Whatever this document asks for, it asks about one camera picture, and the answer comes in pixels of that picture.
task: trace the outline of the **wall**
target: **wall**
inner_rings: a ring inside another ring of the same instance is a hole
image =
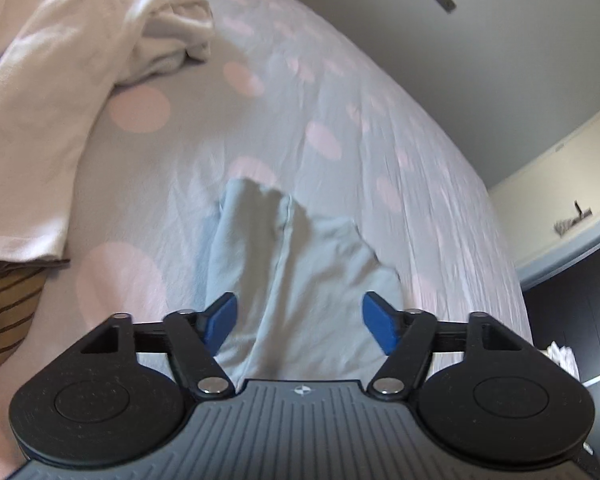
[[[583,232],[594,232],[600,224],[600,113],[490,189],[490,197],[519,272]],[[576,216],[574,200],[593,216],[560,238],[554,223]]]
[[[600,0],[301,0],[407,89],[492,186],[600,109]]]

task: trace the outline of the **screw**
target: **screw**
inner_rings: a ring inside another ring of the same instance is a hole
[[[393,377],[383,377],[374,381],[374,390],[383,395],[399,394],[404,390],[404,383]]]
[[[206,394],[221,394],[229,387],[222,377],[205,377],[198,383],[198,388]]]

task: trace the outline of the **bed sheet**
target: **bed sheet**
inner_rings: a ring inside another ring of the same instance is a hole
[[[24,381],[113,312],[144,322],[204,307],[203,241],[231,177],[352,218],[397,269],[406,299],[395,307],[457,321],[483,310],[531,338],[487,192],[422,108],[295,0],[209,1],[211,60],[116,90],[94,126],[71,266],[48,280],[0,368],[0,478],[23,460],[7,411]]]

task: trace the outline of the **logo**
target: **logo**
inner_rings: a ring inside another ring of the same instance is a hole
[[[306,384],[301,384],[300,386],[296,386],[294,388],[294,392],[300,396],[305,396],[310,394],[313,390],[309,388]]]

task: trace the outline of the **white cloth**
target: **white cloth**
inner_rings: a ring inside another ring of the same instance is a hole
[[[62,257],[113,85],[206,60],[213,33],[206,0],[0,0],[0,260]]]
[[[556,363],[560,368],[565,370],[570,376],[580,380],[578,364],[576,357],[573,355],[573,350],[568,346],[559,347],[555,341],[546,349],[546,356]]]

